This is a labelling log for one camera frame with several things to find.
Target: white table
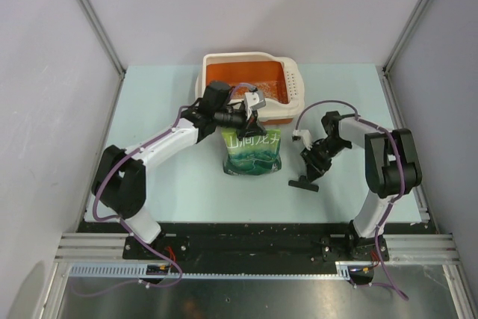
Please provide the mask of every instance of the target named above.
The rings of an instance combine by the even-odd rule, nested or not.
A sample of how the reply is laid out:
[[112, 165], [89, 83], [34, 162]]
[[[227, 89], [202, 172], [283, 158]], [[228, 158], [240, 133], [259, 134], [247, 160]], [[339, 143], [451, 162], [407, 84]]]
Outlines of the white table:
[[[392, 121], [373, 64], [300, 65], [305, 103], [341, 99], [368, 120], [392, 128]], [[130, 66], [122, 86], [107, 146], [126, 147], [146, 139], [175, 118], [180, 105], [194, 101], [199, 66]], [[320, 119], [326, 111], [348, 114], [342, 105], [310, 110], [301, 128], [315, 138], [325, 135]], [[292, 125], [281, 126], [282, 169], [264, 176], [228, 176], [222, 161], [226, 146], [217, 131], [201, 143], [167, 160], [147, 179], [146, 206], [158, 222], [200, 223], [348, 223], [367, 194], [364, 152], [347, 150], [334, 158], [331, 170], [316, 183], [319, 193], [288, 186], [305, 172], [303, 146], [291, 140]], [[91, 196], [84, 219], [93, 222]], [[113, 212], [99, 205], [99, 215]], [[403, 197], [391, 222], [420, 222], [413, 193]]]

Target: green snack package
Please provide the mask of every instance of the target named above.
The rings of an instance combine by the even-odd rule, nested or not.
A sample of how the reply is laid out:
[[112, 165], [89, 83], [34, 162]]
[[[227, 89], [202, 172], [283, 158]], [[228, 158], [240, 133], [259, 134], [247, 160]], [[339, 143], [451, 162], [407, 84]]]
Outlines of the green snack package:
[[224, 159], [224, 173], [228, 175], [258, 176], [274, 173], [282, 168], [279, 149], [281, 130], [267, 130], [265, 136], [239, 140], [233, 128], [223, 129], [228, 155]]

